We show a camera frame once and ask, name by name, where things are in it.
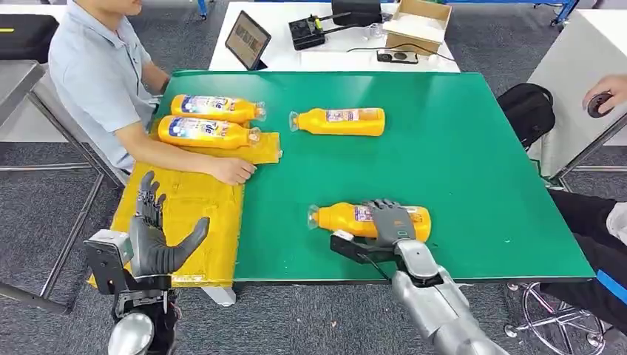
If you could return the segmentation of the person's hand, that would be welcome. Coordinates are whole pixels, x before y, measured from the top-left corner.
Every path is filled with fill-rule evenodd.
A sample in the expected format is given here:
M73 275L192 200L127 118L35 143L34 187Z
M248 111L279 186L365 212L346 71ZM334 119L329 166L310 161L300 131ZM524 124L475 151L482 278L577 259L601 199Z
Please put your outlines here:
M605 103L599 105L599 113L607 113L611 109L626 102L626 74L613 74L601 78L584 96L582 108L586 109L594 96L607 92L612 95Z

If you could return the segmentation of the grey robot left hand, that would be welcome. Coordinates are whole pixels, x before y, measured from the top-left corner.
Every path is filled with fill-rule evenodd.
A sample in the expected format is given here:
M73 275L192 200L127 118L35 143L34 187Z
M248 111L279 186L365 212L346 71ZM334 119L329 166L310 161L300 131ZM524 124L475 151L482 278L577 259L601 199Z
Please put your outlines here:
M178 271L206 239L210 218L200 218L193 231L175 246L168 246L163 231L163 204L166 195L156 195L160 184L155 173L147 172L141 179L130 220L129 238L134 253L131 272L136 278L168 275Z

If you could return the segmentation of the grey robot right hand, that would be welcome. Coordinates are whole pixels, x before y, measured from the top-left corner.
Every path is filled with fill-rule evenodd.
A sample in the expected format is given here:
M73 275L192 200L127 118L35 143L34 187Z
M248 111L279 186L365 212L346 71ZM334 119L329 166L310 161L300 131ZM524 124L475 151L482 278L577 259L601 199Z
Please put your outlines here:
M388 199L367 200L364 205L370 210L376 228L377 246L391 247L400 240L416 239L416 230L406 208Z

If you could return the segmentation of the person's right hand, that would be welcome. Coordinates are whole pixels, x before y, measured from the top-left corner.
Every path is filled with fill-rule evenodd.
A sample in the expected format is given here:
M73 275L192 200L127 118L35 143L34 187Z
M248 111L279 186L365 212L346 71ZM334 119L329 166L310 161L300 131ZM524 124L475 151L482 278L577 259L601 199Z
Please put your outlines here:
M257 167L240 158L208 158L208 174L228 185L241 185L256 172Z

